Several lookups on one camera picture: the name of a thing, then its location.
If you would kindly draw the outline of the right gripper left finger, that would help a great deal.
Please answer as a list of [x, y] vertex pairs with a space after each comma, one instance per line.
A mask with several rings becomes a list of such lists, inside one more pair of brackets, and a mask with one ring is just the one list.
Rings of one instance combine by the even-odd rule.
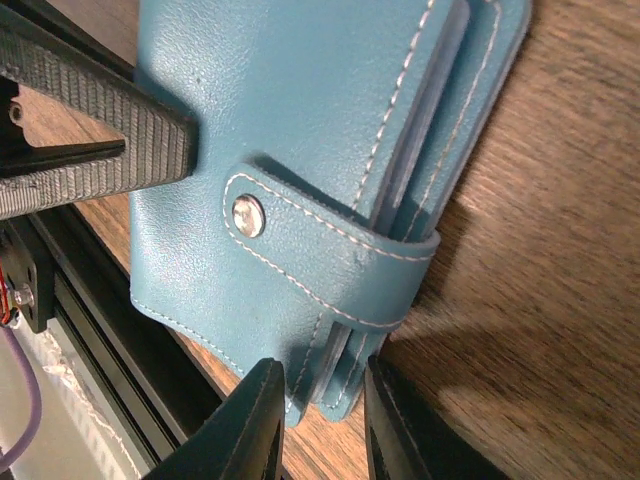
[[280, 479], [285, 428], [281, 362], [260, 360], [148, 479]]

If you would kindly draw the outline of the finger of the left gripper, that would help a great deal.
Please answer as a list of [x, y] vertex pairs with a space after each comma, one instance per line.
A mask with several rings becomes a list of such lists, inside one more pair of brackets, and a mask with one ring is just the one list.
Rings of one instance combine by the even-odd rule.
[[[117, 140], [30, 145], [27, 87], [101, 123]], [[1, 216], [168, 184], [195, 162], [197, 123], [144, 93], [133, 68], [56, 9], [1, 12]]]

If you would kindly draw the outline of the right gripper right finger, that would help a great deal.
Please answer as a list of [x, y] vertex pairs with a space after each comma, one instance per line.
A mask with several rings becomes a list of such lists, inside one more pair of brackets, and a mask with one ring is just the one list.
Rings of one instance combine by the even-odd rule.
[[369, 357], [364, 420], [371, 479], [506, 479], [394, 365]]

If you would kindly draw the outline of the blue leather card holder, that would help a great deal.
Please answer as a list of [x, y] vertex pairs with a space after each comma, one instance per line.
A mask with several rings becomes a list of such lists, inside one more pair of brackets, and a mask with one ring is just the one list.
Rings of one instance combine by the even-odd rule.
[[404, 321], [526, 34], [528, 1], [144, 1], [136, 80], [199, 124], [188, 178], [130, 197], [131, 299], [289, 426], [344, 419]]

